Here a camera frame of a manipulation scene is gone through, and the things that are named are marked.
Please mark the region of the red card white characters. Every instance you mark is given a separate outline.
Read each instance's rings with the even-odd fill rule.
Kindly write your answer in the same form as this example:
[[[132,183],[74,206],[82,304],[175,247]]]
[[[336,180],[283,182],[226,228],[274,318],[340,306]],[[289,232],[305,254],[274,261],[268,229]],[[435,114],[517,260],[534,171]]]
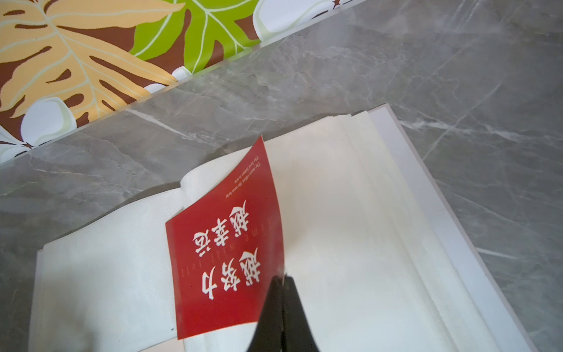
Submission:
[[[177,336],[258,321],[284,271],[282,219],[259,138],[221,181],[166,223]]]

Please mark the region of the white photo album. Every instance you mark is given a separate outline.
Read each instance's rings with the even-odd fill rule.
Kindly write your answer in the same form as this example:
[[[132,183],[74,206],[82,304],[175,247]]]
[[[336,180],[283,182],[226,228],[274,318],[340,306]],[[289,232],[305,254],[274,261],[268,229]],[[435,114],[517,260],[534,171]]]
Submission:
[[[320,351],[533,351],[389,105],[264,141]],[[245,351],[257,321],[177,336],[166,223],[250,148],[38,252],[30,351]]]

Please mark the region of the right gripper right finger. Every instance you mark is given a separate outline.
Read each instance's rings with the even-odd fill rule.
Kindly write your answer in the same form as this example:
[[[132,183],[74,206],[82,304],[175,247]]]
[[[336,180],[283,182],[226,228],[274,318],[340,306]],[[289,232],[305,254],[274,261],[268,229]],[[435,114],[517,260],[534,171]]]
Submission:
[[[319,352],[293,277],[284,277],[282,293],[282,350],[286,352]]]

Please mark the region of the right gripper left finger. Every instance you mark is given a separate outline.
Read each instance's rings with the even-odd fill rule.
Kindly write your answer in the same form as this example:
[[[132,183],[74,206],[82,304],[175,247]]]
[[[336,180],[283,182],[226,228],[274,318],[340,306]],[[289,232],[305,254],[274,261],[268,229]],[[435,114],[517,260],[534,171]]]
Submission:
[[[280,352],[283,333],[283,281],[273,277],[248,352]]]

